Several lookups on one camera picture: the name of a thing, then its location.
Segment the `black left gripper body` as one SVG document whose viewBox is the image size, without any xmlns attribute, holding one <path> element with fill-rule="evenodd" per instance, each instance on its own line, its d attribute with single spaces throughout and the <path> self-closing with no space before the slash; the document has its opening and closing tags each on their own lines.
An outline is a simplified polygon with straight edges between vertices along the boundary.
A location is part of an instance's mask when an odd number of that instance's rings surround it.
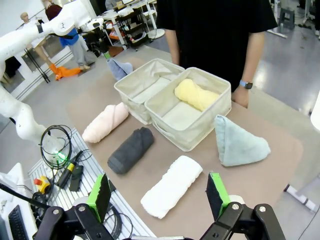
<svg viewBox="0 0 320 240">
<path fill-rule="evenodd" d="M 106 53 L 109 51 L 109 39 L 101 29 L 96 29 L 95 34 L 98 40 L 99 50 L 101 53 Z"/>
</svg>

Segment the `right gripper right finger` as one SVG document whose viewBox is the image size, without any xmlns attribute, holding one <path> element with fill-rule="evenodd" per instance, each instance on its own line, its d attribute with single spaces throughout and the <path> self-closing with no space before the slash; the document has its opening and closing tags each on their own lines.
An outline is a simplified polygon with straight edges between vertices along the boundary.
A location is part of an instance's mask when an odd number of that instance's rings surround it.
<svg viewBox="0 0 320 240">
<path fill-rule="evenodd" d="M 214 223 L 202 240 L 229 240 L 233 234 L 242 234 L 248 240 L 285 239 L 272 206 L 262 203 L 250 208 L 231 201 L 219 173 L 208 174 L 206 195 Z"/>
</svg>

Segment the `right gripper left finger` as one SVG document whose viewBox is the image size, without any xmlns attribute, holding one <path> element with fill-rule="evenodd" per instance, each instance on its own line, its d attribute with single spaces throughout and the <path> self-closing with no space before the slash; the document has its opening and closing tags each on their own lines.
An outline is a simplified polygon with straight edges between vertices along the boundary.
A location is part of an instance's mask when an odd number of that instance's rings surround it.
<svg viewBox="0 0 320 240">
<path fill-rule="evenodd" d="M 47 208 L 33 238 L 72 240 L 76 235 L 85 235 L 90 240 L 112 240 L 113 236 L 103 225 L 110 199 L 107 175 L 100 174 L 86 203 L 79 203 L 69 210 L 59 206 Z"/>
</svg>

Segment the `person's left hand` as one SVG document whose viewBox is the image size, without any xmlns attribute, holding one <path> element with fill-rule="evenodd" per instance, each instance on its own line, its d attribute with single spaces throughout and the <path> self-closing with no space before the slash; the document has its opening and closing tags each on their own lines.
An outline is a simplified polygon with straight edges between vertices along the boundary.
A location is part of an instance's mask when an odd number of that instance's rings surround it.
<svg viewBox="0 0 320 240">
<path fill-rule="evenodd" d="M 231 100 L 247 109 L 249 106 L 249 90 L 243 86 L 238 86 L 231 94 Z"/>
</svg>

